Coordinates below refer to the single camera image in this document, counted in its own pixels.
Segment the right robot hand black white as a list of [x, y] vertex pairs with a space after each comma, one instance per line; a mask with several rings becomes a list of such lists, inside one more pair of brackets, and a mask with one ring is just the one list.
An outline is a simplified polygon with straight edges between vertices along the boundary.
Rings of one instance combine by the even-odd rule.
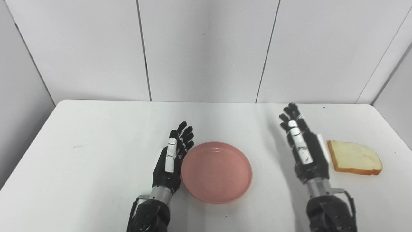
[[281, 128], [295, 160], [294, 171], [302, 184], [320, 178], [329, 180], [328, 161], [318, 136], [311, 131], [297, 104], [290, 103], [279, 115]]

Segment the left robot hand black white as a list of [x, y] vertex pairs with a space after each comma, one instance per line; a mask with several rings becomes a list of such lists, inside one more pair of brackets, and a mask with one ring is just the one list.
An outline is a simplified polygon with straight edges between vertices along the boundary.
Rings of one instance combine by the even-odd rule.
[[179, 124], [169, 135], [168, 144], [161, 151], [153, 171], [153, 187], [165, 187], [172, 194], [181, 186], [181, 166], [184, 158], [194, 146], [193, 127], [186, 121]]

